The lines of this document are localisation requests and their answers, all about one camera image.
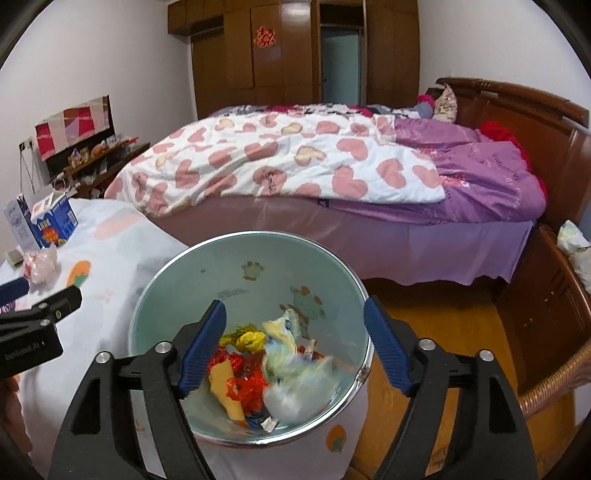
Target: heart-patterned comforter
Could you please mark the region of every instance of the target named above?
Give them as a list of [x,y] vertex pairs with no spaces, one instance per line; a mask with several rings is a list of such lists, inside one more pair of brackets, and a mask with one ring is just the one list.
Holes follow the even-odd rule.
[[428,154],[395,142],[393,116],[273,112],[181,128],[105,193],[153,216],[226,195],[434,203],[444,190]]

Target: red candy wrapper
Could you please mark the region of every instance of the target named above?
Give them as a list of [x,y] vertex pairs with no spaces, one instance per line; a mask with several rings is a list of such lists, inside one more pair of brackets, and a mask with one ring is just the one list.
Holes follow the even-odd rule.
[[207,364],[207,373],[211,373],[212,367],[217,364],[221,364],[226,360],[230,359],[232,364],[232,372],[234,375],[238,375],[242,371],[244,365],[244,357],[239,353],[228,353],[224,347],[217,347],[217,350],[213,354],[212,359]]
[[242,404],[244,415],[248,417],[252,412],[262,410],[262,391],[268,386],[269,383],[267,383],[259,365],[247,378],[230,378],[227,395]]

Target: pillow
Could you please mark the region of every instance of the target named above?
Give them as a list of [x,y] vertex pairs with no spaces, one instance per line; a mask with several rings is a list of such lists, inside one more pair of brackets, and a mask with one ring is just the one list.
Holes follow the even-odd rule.
[[452,88],[445,83],[445,90],[435,101],[433,118],[449,124],[455,123],[457,118],[457,98]]

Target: trash can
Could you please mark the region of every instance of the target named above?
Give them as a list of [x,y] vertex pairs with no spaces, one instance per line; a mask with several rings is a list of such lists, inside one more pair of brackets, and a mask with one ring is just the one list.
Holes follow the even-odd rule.
[[201,319],[213,300],[226,305],[227,332],[276,319],[286,309],[300,317],[301,334],[335,359],[339,388],[327,409],[299,426],[270,434],[232,422],[207,381],[181,402],[197,439],[232,447],[290,443],[333,419],[367,378],[374,347],[363,324],[367,292],[357,275],[321,245],[289,233],[240,232],[181,253],[150,281],[135,308],[129,353],[145,353]]

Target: wooden floor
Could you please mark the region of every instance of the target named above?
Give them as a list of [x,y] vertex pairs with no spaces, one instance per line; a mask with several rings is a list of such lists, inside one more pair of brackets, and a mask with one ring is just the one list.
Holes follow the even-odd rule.
[[[474,355],[481,349],[491,350],[509,382],[517,380],[501,320],[482,286],[462,287],[453,283],[430,283],[401,287],[385,280],[366,282],[370,294],[379,297],[388,313],[405,320],[419,338],[429,337],[448,352]],[[377,356],[369,377],[369,412],[355,456],[350,478],[371,478],[386,454],[408,400],[390,387]],[[450,390],[439,436],[434,451],[449,442],[457,392]],[[528,421],[538,458],[538,468],[547,468],[556,452],[574,429],[574,404],[571,394],[558,400]]]

